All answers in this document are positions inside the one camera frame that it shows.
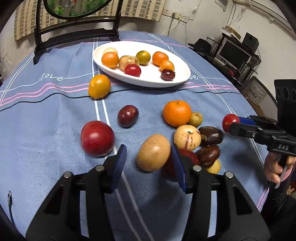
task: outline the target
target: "oval mirror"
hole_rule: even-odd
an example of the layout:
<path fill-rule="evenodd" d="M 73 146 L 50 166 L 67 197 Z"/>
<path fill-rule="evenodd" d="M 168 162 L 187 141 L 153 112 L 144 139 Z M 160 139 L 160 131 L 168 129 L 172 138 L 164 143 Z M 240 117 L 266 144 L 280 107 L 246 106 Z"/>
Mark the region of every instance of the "oval mirror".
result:
<path fill-rule="evenodd" d="M 46 11 L 59 19 L 82 18 L 105 7 L 111 0 L 44 0 Z"/>

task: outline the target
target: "monitor screen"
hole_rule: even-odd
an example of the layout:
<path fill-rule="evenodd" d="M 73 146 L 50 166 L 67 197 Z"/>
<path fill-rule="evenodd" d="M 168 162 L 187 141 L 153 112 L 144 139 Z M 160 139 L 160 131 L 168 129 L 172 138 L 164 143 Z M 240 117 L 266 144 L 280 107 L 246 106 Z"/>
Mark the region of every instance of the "monitor screen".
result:
<path fill-rule="evenodd" d="M 245 51 L 241 50 L 229 41 L 224 43 L 218 54 L 231 66 L 237 69 L 240 69 L 244 62 L 248 63 L 251 57 Z"/>

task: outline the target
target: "orange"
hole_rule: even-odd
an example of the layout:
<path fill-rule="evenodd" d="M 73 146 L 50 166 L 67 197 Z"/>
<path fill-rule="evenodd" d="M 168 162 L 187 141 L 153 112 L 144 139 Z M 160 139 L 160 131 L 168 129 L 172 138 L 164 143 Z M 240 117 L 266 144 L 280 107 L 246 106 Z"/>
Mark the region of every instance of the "orange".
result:
<path fill-rule="evenodd" d="M 108 68 L 114 68 L 119 63 L 119 57 L 115 52 L 107 52 L 102 56 L 102 64 Z"/>
<path fill-rule="evenodd" d="M 166 123 L 174 127 L 186 125 L 191 118 L 191 108 L 185 101 L 170 101 L 163 109 L 163 118 Z"/>
<path fill-rule="evenodd" d="M 93 99 L 99 99 L 109 93 L 111 82 L 106 75 L 98 74 L 89 83 L 89 95 Z"/>
<path fill-rule="evenodd" d="M 159 66 L 160 70 L 164 70 L 164 69 L 170 69 L 172 71 L 175 71 L 175 66 L 173 65 L 173 63 L 169 60 L 164 60 L 160 63 Z"/>
<path fill-rule="evenodd" d="M 157 66 L 159 66 L 160 63 L 164 60 L 168 60 L 168 56 L 163 52 L 157 51 L 152 55 L 152 63 Z"/>

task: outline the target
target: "speaker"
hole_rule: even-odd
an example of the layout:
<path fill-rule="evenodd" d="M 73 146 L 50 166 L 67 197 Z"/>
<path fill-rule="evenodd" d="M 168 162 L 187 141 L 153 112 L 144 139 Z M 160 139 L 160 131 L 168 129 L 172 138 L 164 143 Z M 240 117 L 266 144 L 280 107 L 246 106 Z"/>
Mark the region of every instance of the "speaker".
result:
<path fill-rule="evenodd" d="M 246 33 L 242 44 L 245 45 L 248 49 L 253 49 L 254 52 L 259 46 L 259 41 L 253 35 Z"/>

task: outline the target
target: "white plate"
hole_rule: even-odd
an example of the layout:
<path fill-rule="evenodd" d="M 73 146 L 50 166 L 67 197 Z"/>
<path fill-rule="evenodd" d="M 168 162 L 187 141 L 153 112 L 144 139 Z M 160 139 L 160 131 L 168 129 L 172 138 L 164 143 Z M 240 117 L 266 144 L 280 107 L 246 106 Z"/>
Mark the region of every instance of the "white plate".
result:
<path fill-rule="evenodd" d="M 135 77 L 135 76 L 125 74 L 119 68 L 119 66 L 115 67 L 114 69 L 110 69 L 104 66 L 101 62 L 101 58 L 104 50 L 109 47 L 117 49 L 119 58 L 123 55 L 136 56 L 136 54 L 142 50 L 148 51 L 152 58 L 152 55 L 156 51 L 161 51 L 167 54 L 169 57 L 169 60 L 174 64 L 176 76 L 172 81 L 164 81 L 160 76 L 161 72 L 159 67 L 155 66 L 152 63 L 152 60 L 150 60 L 148 65 L 140 66 L 142 71 L 140 77 Z M 133 85 L 138 85 L 138 86 L 152 87 L 152 88 L 171 87 L 171 86 L 175 86 L 185 82 L 191 76 L 189 67 L 178 56 L 176 56 L 175 54 L 163 48 L 160 48 L 151 44 L 141 43 L 141 42 L 118 41 L 118 42 L 110 42 L 110 43 L 103 44 L 94 50 L 93 59 L 94 59 L 94 62 L 99 66 L 99 68 L 103 70 L 106 74 L 112 76 L 117 80 L 121 80 L 123 82 L 133 84 Z"/>

